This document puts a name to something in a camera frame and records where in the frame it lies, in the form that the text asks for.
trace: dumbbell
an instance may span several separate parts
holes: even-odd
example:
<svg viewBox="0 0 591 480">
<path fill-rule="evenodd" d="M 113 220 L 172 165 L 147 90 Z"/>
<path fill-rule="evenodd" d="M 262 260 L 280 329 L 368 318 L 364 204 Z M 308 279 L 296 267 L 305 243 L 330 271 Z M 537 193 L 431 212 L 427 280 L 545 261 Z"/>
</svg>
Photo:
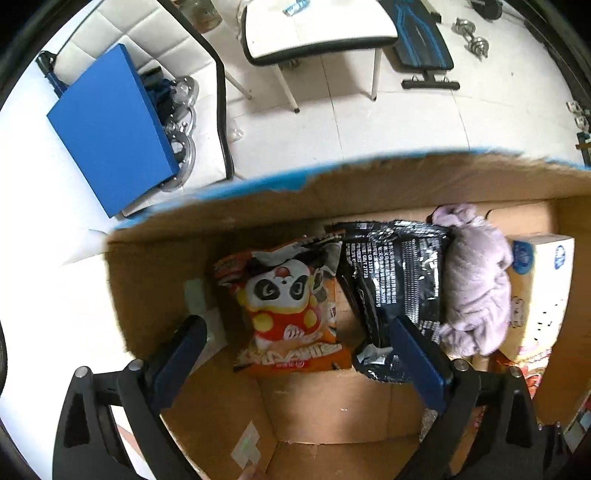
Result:
<svg viewBox="0 0 591 480">
<path fill-rule="evenodd" d="M 476 25 L 465 18 L 456 18 L 452 30 L 464 37 L 468 42 L 468 49 L 482 61 L 482 57 L 488 58 L 488 40 L 482 37 L 475 37 Z"/>
</svg>

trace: chair leg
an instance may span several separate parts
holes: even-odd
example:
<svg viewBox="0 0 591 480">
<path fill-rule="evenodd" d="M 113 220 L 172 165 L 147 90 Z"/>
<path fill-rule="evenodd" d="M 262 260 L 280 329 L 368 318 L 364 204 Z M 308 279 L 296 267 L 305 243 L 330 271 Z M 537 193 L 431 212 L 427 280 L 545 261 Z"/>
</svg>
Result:
<svg viewBox="0 0 591 480">
<path fill-rule="evenodd" d="M 252 95 L 248 92 L 248 90 L 246 90 L 242 85 L 240 85 L 240 83 L 238 83 L 238 81 L 232 75 L 230 75 L 227 70 L 225 71 L 225 73 L 228 82 L 234 85 L 234 87 L 236 87 L 236 90 L 243 94 L 247 98 L 247 100 L 251 100 Z"/>
<path fill-rule="evenodd" d="M 378 97 L 379 68 L 382 64 L 382 49 L 376 48 L 374 52 L 374 81 L 371 86 L 371 101 Z"/>
<path fill-rule="evenodd" d="M 283 74 L 281 73 L 279 65 L 273 65 L 273 66 L 271 66 L 271 68 L 273 69 L 273 72 L 275 73 L 277 80 L 279 80 L 279 83 L 281 84 L 281 87 L 283 88 L 283 91 L 285 92 L 287 99 L 290 101 L 290 105 L 294 109 L 294 112 L 300 113 L 300 107 L 297 106 L 296 99 L 292 95 L 290 87 L 287 84 L 287 82 L 285 81 L 285 78 L 284 78 Z"/>
</svg>

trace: snack bag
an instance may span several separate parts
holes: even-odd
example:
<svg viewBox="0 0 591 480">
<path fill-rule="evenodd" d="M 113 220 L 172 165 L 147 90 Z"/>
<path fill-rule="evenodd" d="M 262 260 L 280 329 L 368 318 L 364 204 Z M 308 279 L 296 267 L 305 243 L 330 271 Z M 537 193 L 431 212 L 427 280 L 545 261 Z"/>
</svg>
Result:
<svg viewBox="0 0 591 480">
<path fill-rule="evenodd" d="M 272 251 L 246 251 L 214 265 L 254 330 L 235 371 L 278 372 L 350 368 L 336 341 L 335 275 L 341 243 L 334 236 L 302 239 Z"/>
</svg>

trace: weight bench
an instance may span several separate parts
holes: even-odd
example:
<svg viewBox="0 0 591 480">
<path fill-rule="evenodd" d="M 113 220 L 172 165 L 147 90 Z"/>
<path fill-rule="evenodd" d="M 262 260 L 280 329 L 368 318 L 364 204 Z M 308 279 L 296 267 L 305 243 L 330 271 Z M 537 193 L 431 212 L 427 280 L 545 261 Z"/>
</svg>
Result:
<svg viewBox="0 0 591 480">
<path fill-rule="evenodd" d="M 434 17 L 421 0 L 379 0 L 396 25 L 398 42 L 393 46 L 403 67 L 420 70 L 423 80 L 403 80 L 402 88 L 458 90 L 458 82 L 436 80 L 435 72 L 453 68 Z"/>
</svg>

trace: panda cartoon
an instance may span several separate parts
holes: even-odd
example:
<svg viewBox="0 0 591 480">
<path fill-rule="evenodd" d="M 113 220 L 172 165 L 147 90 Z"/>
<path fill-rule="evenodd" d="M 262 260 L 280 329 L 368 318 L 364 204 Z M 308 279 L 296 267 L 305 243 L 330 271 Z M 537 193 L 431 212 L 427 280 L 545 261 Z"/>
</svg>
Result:
<svg viewBox="0 0 591 480">
<path fill-rule="evenodd" d="M 322 309 L 314 295 L 322 275 L 322 269 L 291 259 L 250 278 L 236 293 L 252 320 L 260 351 L 287 352 L 322 337 Z"/>
</svg>

